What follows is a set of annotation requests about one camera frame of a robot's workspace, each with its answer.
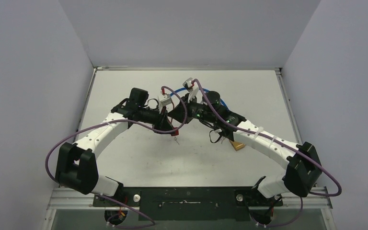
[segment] metal frame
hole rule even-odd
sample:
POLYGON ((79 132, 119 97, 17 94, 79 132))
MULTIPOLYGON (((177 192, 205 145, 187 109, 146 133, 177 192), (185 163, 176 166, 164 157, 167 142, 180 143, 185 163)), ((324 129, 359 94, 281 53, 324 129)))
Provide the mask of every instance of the metal frame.
MULTIPOLYGON (((113 66, 113 67, 95 67, 92 73, 91 82, 87 91, 87 95, 85 98, 84 108, 82 110, 80 121, 78 124, 78 129, 81 128, 82 119, 86 112, 87 103, 89 101, 92 87, 94 84, 94 80, 96 77, 97 71, 107 71, 107 70, 274 70, 277 75, 277 80, 283 94, 283 98, 286 104, 286 108, 288 111, 288 115, 290 117, 290 121, 292 123, 292 127, 294 130, 294 134, 296 140, 299 143, 302 143, 301 136, 299 134, 299 130, 297 127, 297 123, 294 117, 294 114, 291 109, 290 101, 287 96, 287 92, 284 87, 283 78, 281 75, 280 68, 250 68, 250 67, 228 67, 228 66, 210 66, 210 65, 200 65, 200 66, 189 66, 189 67, 162 67, 162 68, 155 68, 155 67, 129 67, 129 66, 113 66)), ((315 192, 319 193, 327 193, 325 187, 315 187, 312 189, 315 192)), ((93 207, 92 202, 94 199, 94 194, 83 195, 75 190, 69 188, 54 188, 52 192, 52 196, 50 198, 47 213, 45 216, 45 220, 43 222, 43 230, 51 229, 54 221, 54 217, 56 214, 57 209, 99 209, 99 210, 116 210, 119 207, 93 207)), ((306 198, 303 199, 304 202, 304 209, 321 209, 322 216, 324 218, 325 226, 328 230, 336 230, 336 226, 334 223, 334 219, 332 217, 331 208, 332 204, 328 197, 316 196, 316 195, 308 195, 306 198)), ((298 209, 300 207, 300 201, 297 196, 291 193, 283 194, 283 203, 284 205, 281 207, 277 207, 277 209, 298 209)), ((264 207, 258 208, 253 207, 254 210, 256 209, 265 209, 264 207)))

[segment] white table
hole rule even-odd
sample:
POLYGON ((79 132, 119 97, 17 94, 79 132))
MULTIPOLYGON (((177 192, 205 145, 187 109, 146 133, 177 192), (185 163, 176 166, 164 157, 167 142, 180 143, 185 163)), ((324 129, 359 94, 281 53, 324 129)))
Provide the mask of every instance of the white table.
MULTIPOLYGON (((230 110, 296 142, 274 70, 98 71, 81 128, 102 122, 116 104, 129 97, 133 87, 147 90, 149 98, 154 98, 161 86, 178 89, 190 77, 219 92, 230 110)), ((178 104, 178 99, 174 98, 174 103, 178 104)), ((279 165, 252 148, 235 151, 228 140, 211 144, 208 133, 207 127, 193 120, 180 129, 177 144, 170 135, 133 125, 102 152, 98 170, 125 186, 251 186, 263 175, 282 172, 279 165)))

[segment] blue cable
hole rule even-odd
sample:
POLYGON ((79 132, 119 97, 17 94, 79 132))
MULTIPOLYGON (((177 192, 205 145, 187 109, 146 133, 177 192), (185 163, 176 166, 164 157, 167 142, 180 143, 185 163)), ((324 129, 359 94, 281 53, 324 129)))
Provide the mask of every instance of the blue cable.
MULTIPOLYGON (((184 90, 186 90, 186 88, 180 88, 180 89, 177 89, 176 91, 174 91, 174 92, 181 92, 181 91, 184 91, 184 90)), ((221 99, 221 103, 222 103, 222 105, 224 106, 224 107, 226 107, 227 108, 227 106, 226 106, 226 104, 225 104, 225 102, 221 99)))

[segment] screw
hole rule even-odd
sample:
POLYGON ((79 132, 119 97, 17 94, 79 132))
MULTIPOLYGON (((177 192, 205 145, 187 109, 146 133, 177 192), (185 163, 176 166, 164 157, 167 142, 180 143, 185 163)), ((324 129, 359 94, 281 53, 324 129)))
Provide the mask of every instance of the screw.
POLYGON ((133 201, 135 201, 135 202, 139 202, 139 201, 140 201, 140 196, 139 196, 138 194, 135 194, 135 195, 133 196, 133 201))
POLYGON ((237 201, 243 201, 243 195, 242 194, 236 195, 236 200, 237 201))

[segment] wall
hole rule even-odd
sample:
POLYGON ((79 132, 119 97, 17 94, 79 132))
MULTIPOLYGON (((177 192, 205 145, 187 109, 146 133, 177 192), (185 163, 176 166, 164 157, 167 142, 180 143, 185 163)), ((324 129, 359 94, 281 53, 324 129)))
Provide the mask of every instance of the wall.
POLYGON ((45 155, 76 129, 91 75, 57 0, 0 0, 0 229, 41 228, 45 155))
POLYGON ((280 67, 320 0, 60 0, 95 66, 280 67))
POLYGON ((322 0, 283 76, 303 140, 342 184, 338 228, 368 229, 368 1, 322 0))

